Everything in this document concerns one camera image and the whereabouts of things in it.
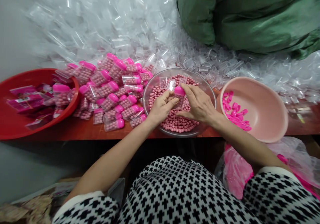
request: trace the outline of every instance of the small plastic bottle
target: small plastic bottle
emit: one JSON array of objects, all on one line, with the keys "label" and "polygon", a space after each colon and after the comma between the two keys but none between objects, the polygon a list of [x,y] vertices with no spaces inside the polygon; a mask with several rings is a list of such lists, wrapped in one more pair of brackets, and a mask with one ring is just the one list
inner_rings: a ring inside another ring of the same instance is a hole
[{"label": "small plastic bottle", "polygon": [[113,130],[118,130],[124,127],[124,120],[123,119],[118,119],[110,123],[104,124],[104,130],[106,132],[108,131],[113,131]]},{"label": "small plastic bottle", "polygon": [[79,66],[74,70],[73,75],[80,80],[89,81],[90,77],[93,75],[93,72],[95,71],[96,67],[95,65],[80,61]]},{"label": "small plastic bottle", "polygon": [[121,76],[127,71],[127,66],[123,63],[123,61],[119,59],[114,60],[114,65],[109,72],[109,76],[111,76],[115,80],[121,79]]},{"label": "small plastic bottle", "polygon": [[91,82],[93,82],[97,87],[101,86],[103,83],[108,83],[111,81],[111,77],[109,76],[109,72],[107,70],[102,70],[100,72],[96,72],[91,78]]},{"label": "small plastic bottle", "polygon": [[93,111],[93,124],[101,124],[103,123],[103,109],[95,109]]},{"label": "small plastic bottle", "polygon": [[111,81],[106,84],[102,84],[101,87],[98,89],[98,92],[101,95],[101,97],[107,97],[109,94],[118,90],[119,86],[114,81]]},{"label": "small plastic bottle", "polygon": [[97,104],[101,106],[104,111],[109,111],[118,103],[118,101],[119,98],[115,94],[111,93],[107,98],[97,100]]},{"label": "small plastic bottle", "polygon": [[176,98],[179,99],[179,102],[178,102],[178,104],[176,105],[176,109],[182,108],[182,105],[183,105],[183,101],[184,101],[185,96],[186,96],[186,93],[185,93],[185,91],[182,89],[182,87],[177,86],[177,87],[174,89],[174,97],[176,97]]},{"label": "small plastic bottle", "polygon": [[76,64],[69,63],[65,66],[65,68],[56,70],[56,73],[68,79],[73,76],[73,72],[77,67],[78,66]]},{"label": "small plastic bottle", "polygon": [[123,119],[125,120],[129,120],[129,117],[131,117],[133,114],[139,112],[139,107],[138,105],[133,105],[132,107],[129,107],[127,109],[125,109],[121,115],[123,117]]},{"label": "small plastic bottle", "polygon": [[137,99],[134,96],[129,95],[124,101],[121,101],[119,105],[122,106],[123,109],[127,109],[136,103],[137,103]]},{"label": "small plastic bottle", "polygon": [[143,86],[142,85],[124,85],[124,88],[127,92],[142,92]]},{"label": "small plastic bottle", "polygon": [[126,85],[137,85],[141,83],[141,79],[138,75],[125,75],[122,76],[122,83]]},{"label": "small plastic bottle", "polygon": [[130,121],[130,125],[132,128],[135,128],[136,126],[144,122],[146,119],[147,119],[146,114],[142,114],[140,117],[137,117],[136,119]]},{"label": "small plastic bottle", "polygon": [[149,81],[153,77],[151,72],[140,73],[139,76],[140,76],[141,82]]}]

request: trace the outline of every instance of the pink plastic bowl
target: pink plastic bowl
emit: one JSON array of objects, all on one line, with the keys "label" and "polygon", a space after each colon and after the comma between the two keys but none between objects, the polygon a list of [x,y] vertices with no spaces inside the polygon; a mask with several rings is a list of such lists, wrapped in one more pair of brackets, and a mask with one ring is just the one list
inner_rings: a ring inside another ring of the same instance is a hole
[{"label": "pink plastic bowl", "polygon": [[241,110],[247,109],[245,120],[250,121],[252,128],[249,133],[259,141],[273,143],[279,141],[288,128],[288,114],[279,95],[269,87],[247,77],[237,77],[230,80],[217,97],[217,111],[222,110],[222,96],[233,91],[230,105],[237,102]]}]

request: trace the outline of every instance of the pink bottle cap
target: pink bottle cap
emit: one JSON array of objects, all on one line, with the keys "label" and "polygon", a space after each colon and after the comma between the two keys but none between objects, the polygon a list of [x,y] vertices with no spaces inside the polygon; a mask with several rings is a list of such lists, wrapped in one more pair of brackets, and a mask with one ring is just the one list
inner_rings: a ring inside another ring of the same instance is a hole
[{"label": "pink bottle cap", "polygon": [[123,128],[124,127],[124,120],[123,119],[118,119],[117,120],[117,127],[118,128]]},{"label": "pink bottle cap", "polygon": [[134,112],[138,112],[138,111],[139,111],[138,105],[133,105],[131,108],[132,108],[132,110],[133,110]]},{"label": "pink bottle cap", "polygon": [[126,96],[126,95],[122,95],[122,96],[119,98],[120,101],[124,101],[125,99],[127,99],[127,96]]},{"label": "pink bottle cap", "polygon": [[108,85],[111,87],[113,91],[119,90],[119,86],[114,81],[109,82]]},{"label": "pink bottle cap", "polygon": [[186,95],[185,91],[180,86],[177,86],[174,89],[174,94],[179,95],[179,96],[185,96]]},{"label": "pink bottle cap", "polygon": [[116,102],[119,101],[119,98],[118,98],[115,94],[113,94],[113,93],[111,93],[111,94],[108,96],[108,99],[109,99],[110,101],[113,101],[114,103],[116,103]]},{"label": "pink bottle cap", "polygon": [[89,62],[85,62],[85,61],[80,61],[79,62],[80,65],[85,66],[86,68],[88,68],[91,71],[94,71],[96,69],[96,66],[89,63]]},{"label": "pink bottle cap", "polygon": [[122,106],[120,106],[120,105],[116,106],[114,109],[115,109],[116,112],[118,112],[118,113],[121,113],[121,112],[124,111],[124,108],[123,108]]},{"label": "pink bottle cap", "polygon": [[79,88],[79,92],[82,94],[85,94],[87,91],[89,91],[89,88],[86,85]]},{"label": "pink bottle cap", "polygon": [[140,118],[142,121],[145,121],[147,119],[147,116],[146,116],[146,114],[142,114]]},{"label": "pink bottle cap", "polygon": [[137,99],[136,99],[134,96],[132,96],[132,95],[129,95],[129,96],[127,97],[127,99],[128,99],[131,103],[133,103],[133,104],[136,104],[136,103],[137,103]]},{"label": "pink bottle cap", "polygon": [[69,63],[67,66],[73,69],[76,69],[78,67],[76,64],[73,64],[73,63]]},{"label": "pink bottle cap", "polygon": [[111,77],[109,76],[109,72],[107,70],[102,70],[100,73],[106,80],[111,80]]},{"label": "pink bottle cap", "polygon": [[70,87],[61,84],[55,84],[52,86],[54,92],[68,92],[70,91]]},{"label": "pink bottle cap", "polygon": [[127,70],[127,66],[123,63],[123,61],[121,61],[119,59],[115,59],[114,64],[117,65],[117,67],[119,67],[123,71]]},{"label": "pink bottle cap", "polygon": [[97,103],[99,106],[101,106],[101,104],[102,104],[105,100],[106,100],[105,98],[101,98],[101,99],[98,99],[98,100],[96,101],[96,103]]},{"label": "pink bottle cap", "polygon": [[111,59],[116,59],[117,56],[116,55],[113,55],[112,53],[108,53],[107,54],[107,57],[111,58]]}]

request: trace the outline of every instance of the finger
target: finger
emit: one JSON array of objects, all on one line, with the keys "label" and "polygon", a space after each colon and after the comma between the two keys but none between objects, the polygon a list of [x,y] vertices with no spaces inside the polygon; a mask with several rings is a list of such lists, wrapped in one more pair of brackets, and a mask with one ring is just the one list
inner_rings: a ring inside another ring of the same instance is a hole
[{"label": "finger", "polygon": [[195,105],[197,99],[196,99],[194,93],[191,91],[190,87],[184,83],[181,83],[181,87],[183,88],[184,92],[186,93],[190,105],[191,106]]},{"label": "finger", "polygon": [[177,105],[179,102],[178,98],[173,98],[171,101],[169,101],[167,104],[165,104],[165,108],[167,111],[170,111],[175,105]]}]

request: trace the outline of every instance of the glass bowl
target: glass bowl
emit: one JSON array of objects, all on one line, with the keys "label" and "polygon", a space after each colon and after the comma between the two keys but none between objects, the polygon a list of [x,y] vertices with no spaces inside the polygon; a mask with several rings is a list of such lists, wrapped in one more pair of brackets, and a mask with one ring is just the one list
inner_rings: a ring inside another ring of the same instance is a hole
[{"label": "glass bowl", "polygon": [[[147,116],[149,115],[149,112],[150,112],[150,108],[149,108],[150,93],[152,92],[152,89],[155,86],[159,85],[160,78],[172,77],[172,76],[176,76],[178,74],[186,76],[186,77],[191,77],[193,80],[195,80],[195,82],[199,83],[199,88],[201,90],[203,90],[207,95],[209,95],[214,107],[216,107],[216,97],[213,93],[213,90],[210,87],[210,85],[201,76],[199,76],[198,74],[196,74],[192,71],[189,71],[189,70],[185,70],[185,69],[181,69],[181,68],[174,68],[174,69],[167,69],[162,72],[159,72],[158,74],[153,76],[153,78],[148,82],[148,84],[144,88],[143,103],[142,104],[143,104],[144,112]],[[187,138],[187,137],[193,137],[193,136],[199,135],[204,130],[206,130],[207,127],[208,127],[207,125],[200,123],[198,126],[196,126],[194,129],[192,129],[190,132],[177,133],[177,132],[172,132],[170,130],[165,130],[164,128],[158,126],[158,128],[164,134],[169,135],[169,136],[173,136],[173,137],[179,137],[179,138]]]}]

